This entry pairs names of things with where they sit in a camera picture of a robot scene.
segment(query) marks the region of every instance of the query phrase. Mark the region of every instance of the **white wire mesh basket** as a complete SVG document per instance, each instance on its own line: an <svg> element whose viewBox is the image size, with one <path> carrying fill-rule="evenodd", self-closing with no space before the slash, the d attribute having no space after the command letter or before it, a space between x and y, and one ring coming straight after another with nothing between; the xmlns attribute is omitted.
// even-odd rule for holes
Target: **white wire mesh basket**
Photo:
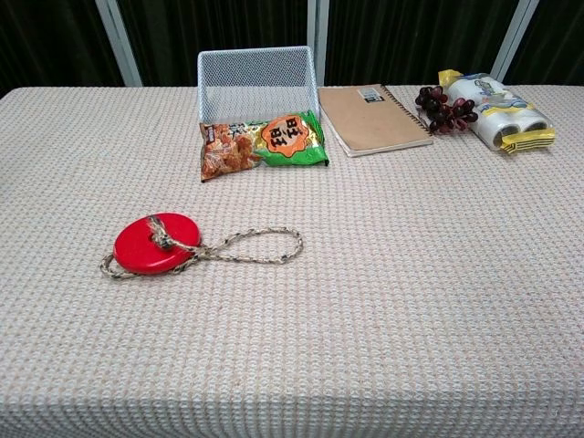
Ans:
<svg viewBox="0 0 584 438"><path fill-rule="evenodd" d="M199 53L199 120L270 120L312 110L320 119L309 47L214 50Z"/></svg>

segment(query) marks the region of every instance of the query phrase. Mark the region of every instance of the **spiral notebook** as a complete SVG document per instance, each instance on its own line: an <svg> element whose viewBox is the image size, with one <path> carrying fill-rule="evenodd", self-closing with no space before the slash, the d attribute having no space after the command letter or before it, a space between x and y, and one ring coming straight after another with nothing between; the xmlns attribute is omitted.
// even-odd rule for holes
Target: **spiral notebook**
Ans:
<svg viewBox="0 0 584 438"><path fill-rule="evenodd" d="M430 132L380 84L318 90L349 157L432 144Z"/></svg>

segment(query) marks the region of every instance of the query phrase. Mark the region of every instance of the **packaged item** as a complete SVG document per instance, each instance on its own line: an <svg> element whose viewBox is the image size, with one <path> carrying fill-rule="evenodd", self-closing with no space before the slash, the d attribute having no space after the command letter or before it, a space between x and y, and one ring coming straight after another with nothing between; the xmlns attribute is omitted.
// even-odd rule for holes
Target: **packaged item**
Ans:
<svg viewBox="0 0 584 438"><path fill-rule="evenodd" d="M324 134L312 111L271 121L201 123L201 181L256 167L329 163Z"/></svg>
<svg viewBox="0 0 584 438"><path fill-rule="evenodd" d="M554 142L556 132L551 120L487 74L465 76L456 70L444 70L438 78L449 101L474 101L478 119L469 126L490 149L512 153Z"/></svg>

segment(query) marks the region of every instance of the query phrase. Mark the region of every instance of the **grapes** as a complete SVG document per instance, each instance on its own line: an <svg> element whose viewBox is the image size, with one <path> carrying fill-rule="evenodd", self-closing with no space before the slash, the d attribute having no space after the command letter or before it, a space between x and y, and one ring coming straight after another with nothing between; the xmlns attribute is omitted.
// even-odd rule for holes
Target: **grapes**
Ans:
<svg viewBox="0 0 584 438"><path fill-rule="evenodd" d="M471 123L473 123L478 119L478 114L476 114L475 112L464 114L464 119L466 121L470 121Z"/></svg>
<svg viewBox="0 0 584 438"><path fill-rule="evenodd" d="M440 102L434 98L430 98L426 101L424 109L428 112L436 112L440 109Z"/></svg>
<svg viewBox="0 0 584 438"><path fill-rule="evenodd" d="M468 123L474 123L478 120L478 115L473 112L475 107L473 100L458 98L452 107L446 104L447 101L448 96L443 94L443 88L439 85L420 89L415 103L422 107L430 119L428 125L430 132L447 133L454 129L465 130Z"/></svg>
<svg viewBox="0 0 584 438"><path fill-rule="evenodd" d="M464 114L468 114L469 112L471 112L474 107L475 101L472 99L467 100L465 103L463 103Z"/></svg>
<svg viewBox="0 0 584 438"><path fill-rule="evenodd" d="M433 119L438 123L443 124L446 121L446 116L442 112L439 112L433 117Z"/></svg>
<svg viewBox="0 0 584 438"><path fill-rule="evenodd" d="M437 86L437 87L434 87L432 89L430 94L432 94L433 98L439 99L443 95L442 91L443 91L443 88L441 86Z"/></svg>

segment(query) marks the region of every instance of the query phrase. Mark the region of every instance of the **chip bag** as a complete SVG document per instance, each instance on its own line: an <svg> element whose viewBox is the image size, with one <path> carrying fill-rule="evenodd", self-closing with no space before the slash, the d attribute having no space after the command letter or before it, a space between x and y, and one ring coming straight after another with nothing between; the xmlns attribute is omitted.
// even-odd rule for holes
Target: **chip bag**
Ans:
<svg viewBox="0 0 584 438"><path fill-rule="evenodd" d="M256 167L329 164L324 134L312 111L271 121L201 123L201 181Z"/></svg>

